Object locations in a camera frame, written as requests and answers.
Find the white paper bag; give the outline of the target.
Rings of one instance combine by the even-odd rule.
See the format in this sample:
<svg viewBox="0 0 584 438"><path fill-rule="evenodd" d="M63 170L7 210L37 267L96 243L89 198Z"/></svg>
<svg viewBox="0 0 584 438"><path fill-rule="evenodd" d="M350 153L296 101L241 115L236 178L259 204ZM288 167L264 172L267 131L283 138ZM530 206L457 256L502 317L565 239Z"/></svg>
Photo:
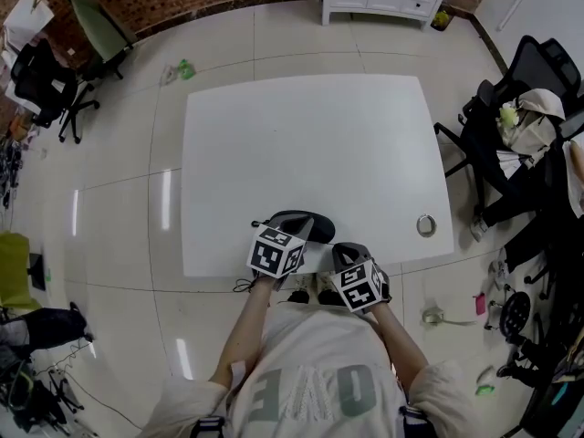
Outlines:
<svg viewBox="0 0 584 438"><path fill-rule="evenodd" d="M3 23L5 42L19 52L53 18L47 0L19 0Z"/></svg>

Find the operator in grey clothing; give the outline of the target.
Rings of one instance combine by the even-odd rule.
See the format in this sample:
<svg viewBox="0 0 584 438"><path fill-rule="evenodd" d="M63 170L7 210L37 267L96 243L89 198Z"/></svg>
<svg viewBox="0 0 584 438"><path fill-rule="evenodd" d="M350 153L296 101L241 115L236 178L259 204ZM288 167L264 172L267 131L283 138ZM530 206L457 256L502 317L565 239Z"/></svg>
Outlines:
<svg viewBox="0 0 584 438"><path fill-rule="evenodd" d="M259 359L232 368L229 388L176 378L138 438L480 438L449 362L425 367L405 392L371 323L343 308L284 302L268 310Z"/></svg>

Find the white table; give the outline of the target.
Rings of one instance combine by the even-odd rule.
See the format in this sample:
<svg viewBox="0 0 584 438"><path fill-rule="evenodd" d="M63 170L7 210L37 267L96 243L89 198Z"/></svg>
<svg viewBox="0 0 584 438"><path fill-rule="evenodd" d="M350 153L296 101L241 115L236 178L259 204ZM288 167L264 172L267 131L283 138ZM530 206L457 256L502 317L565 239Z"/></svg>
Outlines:
<svg viewBox="0 0 584 438"><path fill-rule="evenodd" d="M322 214L380 265L454 249L443 163L419 80L338 74L194 92L182 152L182 260L189 277L240 276L252 221ZM421 237L430 214L437 230Z"/></svg>

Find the black round stool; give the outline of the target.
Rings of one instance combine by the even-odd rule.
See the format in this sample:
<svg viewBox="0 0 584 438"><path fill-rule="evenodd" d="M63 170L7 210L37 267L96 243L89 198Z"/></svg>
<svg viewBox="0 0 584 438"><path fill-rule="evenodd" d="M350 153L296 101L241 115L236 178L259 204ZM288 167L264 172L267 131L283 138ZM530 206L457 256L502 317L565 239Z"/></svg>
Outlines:
<svg viewBox="0 0 584 438"><path fill-rule="evenodd" d="M509 339L520 334L526 326L531 313L531 300L526 292L506 285L504 302L490 300L486 313L484 329L497 330L504 338Z"/></svg>

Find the clear tape roll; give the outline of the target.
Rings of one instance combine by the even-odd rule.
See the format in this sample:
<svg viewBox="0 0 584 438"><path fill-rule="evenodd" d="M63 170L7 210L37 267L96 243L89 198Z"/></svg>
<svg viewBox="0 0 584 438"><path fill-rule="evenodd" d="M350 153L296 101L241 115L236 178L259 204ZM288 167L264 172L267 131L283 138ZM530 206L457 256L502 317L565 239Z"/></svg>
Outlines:
<svg viewBox="0 0 584 438"><path fill-rule="evenodd" d="M468 327L476 324L474 320L471 321L455 321L445 317L444 311L438 307L430 307L423 311L422 322L427 325L438 326L441 324Z"/></svg>

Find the person's black trousers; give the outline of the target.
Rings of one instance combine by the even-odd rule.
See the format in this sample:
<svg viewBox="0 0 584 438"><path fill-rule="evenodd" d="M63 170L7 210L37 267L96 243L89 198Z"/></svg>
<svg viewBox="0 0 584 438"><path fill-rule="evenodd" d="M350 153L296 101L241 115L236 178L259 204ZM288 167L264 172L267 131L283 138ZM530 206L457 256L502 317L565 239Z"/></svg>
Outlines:
<svg viewBox="0 0 584 438"><path fill-rule="evenodd" d="M326 289L318 293L318 303L321 306L346 307L341 295L331 289ZM310 301L310 294L306 290L295 290L287 299L288 302L298 304L308 304Z"/></svg>

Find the green hanging cloth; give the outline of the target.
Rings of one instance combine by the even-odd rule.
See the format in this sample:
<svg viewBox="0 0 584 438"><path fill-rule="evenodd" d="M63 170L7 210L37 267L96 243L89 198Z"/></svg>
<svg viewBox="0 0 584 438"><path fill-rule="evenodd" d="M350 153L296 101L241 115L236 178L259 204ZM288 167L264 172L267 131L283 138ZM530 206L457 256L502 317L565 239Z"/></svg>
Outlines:
<svg viewBox="0 0 584 438"><path fill-rule="evenodd" d="M123 79L119 65L137 42L136 35L99 0L68 0L85 36L102 60L104 69Z"/></svg>

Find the green plastic bag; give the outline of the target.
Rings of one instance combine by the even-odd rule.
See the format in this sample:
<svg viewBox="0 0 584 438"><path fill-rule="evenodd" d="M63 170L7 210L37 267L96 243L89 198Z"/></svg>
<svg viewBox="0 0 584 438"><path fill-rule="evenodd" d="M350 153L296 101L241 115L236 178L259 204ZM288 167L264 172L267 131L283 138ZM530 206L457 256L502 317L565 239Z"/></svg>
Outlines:
<svg viewBox="0 0 584 438"><path fill-rule="evenodd" d="M166 66L161 77L163 86L173 83L177 79L188 80L195 76L194 66L186 59L181 60L176 66Z"/></svg>

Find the person's left forearm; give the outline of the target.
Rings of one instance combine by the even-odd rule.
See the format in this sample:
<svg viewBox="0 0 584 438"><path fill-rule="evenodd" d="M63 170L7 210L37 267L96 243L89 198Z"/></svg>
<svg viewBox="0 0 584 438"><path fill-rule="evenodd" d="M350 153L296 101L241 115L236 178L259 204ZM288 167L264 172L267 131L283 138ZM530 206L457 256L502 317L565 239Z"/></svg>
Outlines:
<svg viewBox="0 0 584 438"><path fill-rule="evenodd" d="M266 312L275 282L270 276L261 276L255 281L224 344L210 382L229 388L234 378L232 366L235 364L244 364L245 376L251 373L261 351Z"/></svg>

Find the person's right forearm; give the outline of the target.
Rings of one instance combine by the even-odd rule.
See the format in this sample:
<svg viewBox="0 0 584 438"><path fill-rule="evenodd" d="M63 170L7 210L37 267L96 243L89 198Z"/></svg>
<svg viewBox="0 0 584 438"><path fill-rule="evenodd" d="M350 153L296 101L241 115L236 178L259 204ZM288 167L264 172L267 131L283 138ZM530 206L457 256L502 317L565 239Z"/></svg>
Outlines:
<svg viewBox="0 0 584 438"><path fill-rule="evenodd" d="M381 302L370 307L381 330L383 342L393 363L397 378L406 393L418 374L429 365L418 345L395 317L388 303Z"/></svg>

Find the black office chair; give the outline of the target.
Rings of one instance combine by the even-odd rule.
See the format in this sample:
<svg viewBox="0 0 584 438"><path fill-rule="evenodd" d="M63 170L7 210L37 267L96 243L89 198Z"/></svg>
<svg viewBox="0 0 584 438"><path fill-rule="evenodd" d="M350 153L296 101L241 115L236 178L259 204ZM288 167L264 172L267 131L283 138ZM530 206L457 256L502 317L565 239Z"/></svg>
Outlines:
<svg viewBox="0 0 584 438"><path fill-rule="evenodd" d="M459 135L439 122L433 125L435 133L443 133L465 155L464 160L444 175L449 177L468 165L473 169L477 194L475 214L485 209L486 183L503 196L517 198L522 191L519 184L505 177L498 165L496 152L505 148L495 126L498 109L530 89L548 89L559 96L565 113L572 115L584 101L584 95L579 95L581 81L577 65L556 39L539 43L525 35L505 75L495 84L483 80L463 106L458 115L463 126Z"/></svg>
<svg viewBox="0 0 584 438"><path fill-rule="evenodd" d="M11 68L11 79L16 96L40 109L33 114L33 124L48 129L54 120L66 114L58 134L59 141L65 141L64 132L70 126L74 142L81 143L77 131L78 113L89 107L95 110L100 107L97 100L83 100L94 86L86 83L78 92L76 71L57 61L46 39L35 46L25 44Z"/></svg>

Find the black pouch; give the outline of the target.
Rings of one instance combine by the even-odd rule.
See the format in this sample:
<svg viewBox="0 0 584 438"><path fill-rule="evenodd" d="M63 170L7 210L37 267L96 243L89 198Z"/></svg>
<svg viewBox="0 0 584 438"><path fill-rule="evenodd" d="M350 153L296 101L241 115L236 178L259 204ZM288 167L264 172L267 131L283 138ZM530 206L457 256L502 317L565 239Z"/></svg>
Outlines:
<svg viewBox="0 0 584 438"><path fill-rule="evenodd" d="M309 242L318 243L318 244L329 244L336 233L336 228L333 222L328 219L326 216L322 214L316 214L309 211L302 211L302 210L285 210L280 211L276 214L293 214L292 219L290 221L285 222L285 224L281 228L273 228L279 231L282 231L286 234L293 236L293 224L292 221L295 217L299 214L308 214L314 218L314 226L310 233L310 240ZM265 221L252 221L251 226L257 228L259 225L264 224L266 225Z"/></svg>

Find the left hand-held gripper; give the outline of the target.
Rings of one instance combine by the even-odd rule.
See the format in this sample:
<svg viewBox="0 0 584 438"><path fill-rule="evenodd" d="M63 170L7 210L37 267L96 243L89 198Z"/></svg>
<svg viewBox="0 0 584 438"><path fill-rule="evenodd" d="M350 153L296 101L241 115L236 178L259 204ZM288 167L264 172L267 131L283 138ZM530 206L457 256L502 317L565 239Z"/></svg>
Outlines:
<svg viewBox="0 0 584 438"><path fill-rule="evenodd" d="M293 235L279 229L292 219L293 214L274 214L266 224L256 228L250 246L246 266L255 277L271 276L276 280L274 290L278 291L287 277L295 273L303 264L306 242L314 226L314 218L299 214L292 221Z"/></svg>

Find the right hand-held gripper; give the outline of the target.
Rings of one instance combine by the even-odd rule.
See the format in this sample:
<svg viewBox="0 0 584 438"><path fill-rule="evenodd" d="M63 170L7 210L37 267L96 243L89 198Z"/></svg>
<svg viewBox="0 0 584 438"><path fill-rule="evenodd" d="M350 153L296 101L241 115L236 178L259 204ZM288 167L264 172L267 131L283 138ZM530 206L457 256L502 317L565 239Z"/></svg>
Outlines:
<svg viewBox="0 0 584 438"><path fill-rule="evenodd" d="M336 243L331 254L336 292L350 312L364 314L373 305L391 301L389 279L365 245Z"/></svg>

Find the beige backpack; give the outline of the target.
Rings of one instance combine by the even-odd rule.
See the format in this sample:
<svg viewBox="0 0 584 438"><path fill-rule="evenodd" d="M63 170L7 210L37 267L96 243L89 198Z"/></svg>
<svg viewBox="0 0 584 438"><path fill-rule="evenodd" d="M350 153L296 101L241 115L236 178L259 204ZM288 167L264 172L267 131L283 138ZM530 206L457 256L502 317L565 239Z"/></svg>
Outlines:
<svg viewBox="0 0 584 438"><path fill-rule="evenodd" d="M499 167L509 180L521 167L534 168L554 142L565 112L558 95L548 89L531 89L512 102L519 116L513 129L498 128L503 146L496 151Z"/></svg>

